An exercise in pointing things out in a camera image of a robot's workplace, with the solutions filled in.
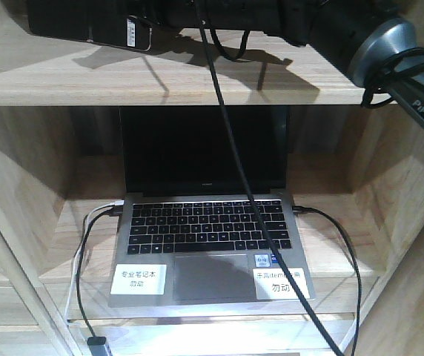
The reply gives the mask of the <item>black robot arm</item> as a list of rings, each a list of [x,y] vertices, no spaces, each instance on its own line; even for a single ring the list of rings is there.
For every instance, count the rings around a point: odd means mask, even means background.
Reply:
[[[29,1],[37,36],[147,51],[156,30],[258,31],[310,46],[354,85],[361,105],[398,103],[424,129],[424,47],[391,1]]]

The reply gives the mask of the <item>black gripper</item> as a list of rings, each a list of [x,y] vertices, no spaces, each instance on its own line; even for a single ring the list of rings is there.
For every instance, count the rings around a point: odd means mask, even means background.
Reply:
[[[305,45],[308,30],[303,1],[28,1],[27,17],[91,19],[127,16],[156,30],[197,28],[259,31],[296,46]]]

